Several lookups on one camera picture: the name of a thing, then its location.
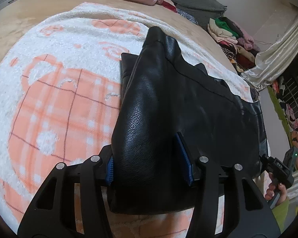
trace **pile of clothes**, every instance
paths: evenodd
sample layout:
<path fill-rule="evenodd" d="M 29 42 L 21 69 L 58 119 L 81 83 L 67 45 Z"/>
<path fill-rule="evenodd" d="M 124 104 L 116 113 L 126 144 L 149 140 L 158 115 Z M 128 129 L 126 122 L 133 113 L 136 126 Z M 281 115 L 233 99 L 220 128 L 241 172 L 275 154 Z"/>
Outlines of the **pile of clothes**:
<path fill-rule="evenodd" d="M 282 89 L 280 89 L 280 83 L 278 83 L 278 81 L 275 80 L 271 85 L 271 87 L 274 91 L 275 96 L 278 99 L 279 105 L 282 108 L 284 116 L 286 117 L 288 122 L 288 128 L 290 130 L 290 136 L 291 136 L 290 145 L 298 149 L 298 120 L 295 118 L 295 114 L 291 106 L 282 100 L 283 92 L 281 92 Z M 296 170 L 298 170 L 298 158 L 296 160 Z"/>
<path fill-rule="evenodd" d="M 260 49 L 254 39 L 236 22 L 227 17 L 210 19 L 207 30 L 238 74 L 255 66 L 255 57 Z"/>

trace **sleeve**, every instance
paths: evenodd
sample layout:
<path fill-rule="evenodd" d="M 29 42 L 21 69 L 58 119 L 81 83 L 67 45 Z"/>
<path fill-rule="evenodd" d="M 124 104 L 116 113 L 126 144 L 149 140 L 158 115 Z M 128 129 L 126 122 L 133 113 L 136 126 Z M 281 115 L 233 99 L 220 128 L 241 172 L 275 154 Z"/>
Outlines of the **sleeve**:
<path fill-rule="evenodd" d="M 284 231 L 284 223 L 288 214 L 289 198 L 287 198 L 282 204 L 272 209 L 274 217 L 277 221 L 281 232 Z"/>

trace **blue gripper pad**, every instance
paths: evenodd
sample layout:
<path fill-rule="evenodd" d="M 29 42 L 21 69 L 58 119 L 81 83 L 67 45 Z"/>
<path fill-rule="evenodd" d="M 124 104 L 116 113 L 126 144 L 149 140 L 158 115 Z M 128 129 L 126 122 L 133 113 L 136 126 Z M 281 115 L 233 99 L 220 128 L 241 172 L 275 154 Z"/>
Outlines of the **blue gripper pad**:
<path fill-rule="evenodd" d="M 110 186 L 113 179 L 114 179 L 114 158 L 111 156 L 107 164 L 107 172 L 106 172 L 106 178 L 105 178 L 106 184 Z"/>
<path fill-rule="evenodd" d="M 178 133 L 175 135 L 175 138 L 176 138 L 175 152 L 180 164 L 180 169 L 181 169 L 183 178 L 188 183 L 188 185 L 191 186 L 194 181 L 193 166 L 189 160 L 188 154 L 183 146 L 183 143 Z"/>

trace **gray pillow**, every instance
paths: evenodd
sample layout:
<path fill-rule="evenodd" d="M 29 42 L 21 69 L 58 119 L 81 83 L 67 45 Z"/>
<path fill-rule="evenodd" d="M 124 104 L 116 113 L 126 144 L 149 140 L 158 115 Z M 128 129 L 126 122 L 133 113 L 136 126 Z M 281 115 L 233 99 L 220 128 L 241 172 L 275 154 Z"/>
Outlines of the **gray pillow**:
<path fill-rule="evenodd" d="M 227 6 L 217 0 L 172 0 L 176 7 L 192 15 L 199 25 L 206 28 L 210 18 L 223 16 Z"/>

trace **green cloth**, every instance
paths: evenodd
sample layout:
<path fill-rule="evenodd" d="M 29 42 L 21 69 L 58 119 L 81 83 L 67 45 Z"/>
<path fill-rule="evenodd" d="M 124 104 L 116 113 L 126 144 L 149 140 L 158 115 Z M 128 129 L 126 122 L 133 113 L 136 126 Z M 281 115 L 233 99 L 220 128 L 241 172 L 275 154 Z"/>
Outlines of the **green cloth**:
<path fill-rule="evenodd" d="M 287 198 L 282 204 L 272 209 L 274 217 L 279 226 L 280 232 L 284 231 L 284 223 L 288 214 L 289 198 Z"/>
<path fill-rule="evenodd" d="M 218 18 L 214 19 L 215 20 L 215 24 L 219 27 L 219 28 L 223 28 L 227 31 L 229 31 L 230 33 L 233 34 L 234 37 L 238 38 L 238 34 L 235 33 L 234 31 L 232 31 L 229 26 L 227 25 L 226 22 L 219 20 Z"/>
<path fill-rule="evenodd" d="M 273 89 L 270 86 L 268 86 L 267 90 L 268 90 L 270 99 L 274 105 L 275 112 L 277 113 L 279 120 L 282 122 L 283 128 L 288 136 L 289 144 L 292 147 L 293 145 L 292 145 L 292 141 L 291 141 L 291 133 L 290 133 L 288 121 L 284 114 L 284 111 L 283 111 L 282 107 L 280 106 L 279 101 L 278 101 L 277 97 L 275 96 Z"/>

